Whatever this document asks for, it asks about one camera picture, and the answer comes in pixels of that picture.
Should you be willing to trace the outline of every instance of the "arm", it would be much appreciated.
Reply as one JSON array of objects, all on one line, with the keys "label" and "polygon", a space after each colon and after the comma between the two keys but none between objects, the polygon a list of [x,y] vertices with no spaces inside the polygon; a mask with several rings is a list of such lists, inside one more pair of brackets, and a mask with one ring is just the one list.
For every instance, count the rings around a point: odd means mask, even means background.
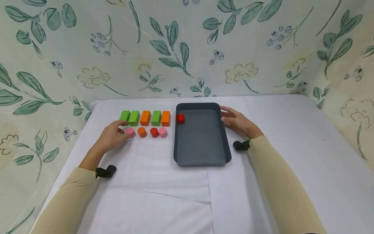
[{"label": "arm", "polygon": [[95,170],[106,152],[129,137],[119,128],[127,121],[107,126],[87,155],[49,202],[32,234],[66,234],[77,231],[85,208],[98,186]]},{"label": "arm", "polygon": [[326,234],[303,185],[282,156],[253,122],[236,110],[221,106],[222,121],[250,139],[249,159],[262,185],[280,234]]}]

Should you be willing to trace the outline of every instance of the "green rectangular block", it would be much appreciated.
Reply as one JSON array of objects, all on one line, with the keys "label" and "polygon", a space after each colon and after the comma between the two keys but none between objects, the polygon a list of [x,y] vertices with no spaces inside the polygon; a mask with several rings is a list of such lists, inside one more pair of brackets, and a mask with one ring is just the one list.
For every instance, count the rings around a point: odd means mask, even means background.
[{"label": "green rectangular block", "polygon": [[137,110],[133,110],[130,114],[129,118],[129,125],[130,126],[138,126],[140,119],[140,113]]},{"label": "green rectangular block", "polygon": [[122,114],[119,117],[119,120],[129,121],[129,118],[130,118],[130,111],[129,110],[124,110],[124,111],[122,111]]},{"label": "green rectangular block", "polygon": [[161,121],[161,111],[155,110],[153,112],[152,119],[151,119],[152,126],[160,126],[160,121]]}]

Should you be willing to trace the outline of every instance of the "rectangular block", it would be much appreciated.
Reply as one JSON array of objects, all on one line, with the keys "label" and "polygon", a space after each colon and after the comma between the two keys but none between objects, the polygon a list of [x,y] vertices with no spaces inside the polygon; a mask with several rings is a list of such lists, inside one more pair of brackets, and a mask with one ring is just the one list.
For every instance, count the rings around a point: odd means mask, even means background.
[{"label": "rectangular block", "polygon": [[161,121],[161,111],[155,110],[152,115],[151,123],[152,126],[160,126]]},{"label": "rectangular block", "polygon": [[130,111],[129,110],[123,110],[121,113],[121,116],[119,117],[119,120],[126,120],[129,121],[130,118]]},{"label": "rectangular block", "polygon": [[151,120],[151,112],[148,110],[144,110],[140,118],[140,124],[142,126],[148,126],[150,120]]},{"label": "rectangular block", "polygon": [[164,127],[170,126],[170,111],[163,111],[161,117],[161,125]]},{"label": "rectangular block", "polygon": [[137,110],[133,110],[130,114],[129,118],[129,125],[130,126],[138,126],[140,119],[140,113]]}]

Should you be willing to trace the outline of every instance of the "orange rectangular block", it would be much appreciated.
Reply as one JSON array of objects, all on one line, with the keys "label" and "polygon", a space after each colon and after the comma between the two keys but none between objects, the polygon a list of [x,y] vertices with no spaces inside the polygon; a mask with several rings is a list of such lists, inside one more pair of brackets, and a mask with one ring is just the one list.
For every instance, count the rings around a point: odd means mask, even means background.
[{"label": "orange rectangular block", "polygon": [[151,120],[151,112],[148,110],[144,110],[143,113],[141,114],[140,124],[142,126],[148,126],[150,120]]},{"label": "orange rectangular block", "polygon": [[170,111],[163,111],[161,117],[161,125],[164,127],[170,126]]}]

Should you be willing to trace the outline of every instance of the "white table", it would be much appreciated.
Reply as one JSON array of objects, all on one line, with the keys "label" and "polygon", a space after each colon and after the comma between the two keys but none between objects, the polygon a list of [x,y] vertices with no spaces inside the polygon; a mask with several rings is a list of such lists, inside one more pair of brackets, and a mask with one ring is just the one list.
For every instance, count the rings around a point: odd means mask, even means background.
[{"label": "white table", "polygon": [[246,154],[232,147],[244,140],[234,132],[227,130],[232,160],[226,166],[176,165],[175,107],[185,102],[216,102],[255,122],[301,180],[329,234],[374,233],[374,173],[301,95],[97,101],[42,210],[122,110],[169,110],[167,138],[136,136],[104,157],[101,167],[117,171],[102,179],[79,233],[277,233]]}]

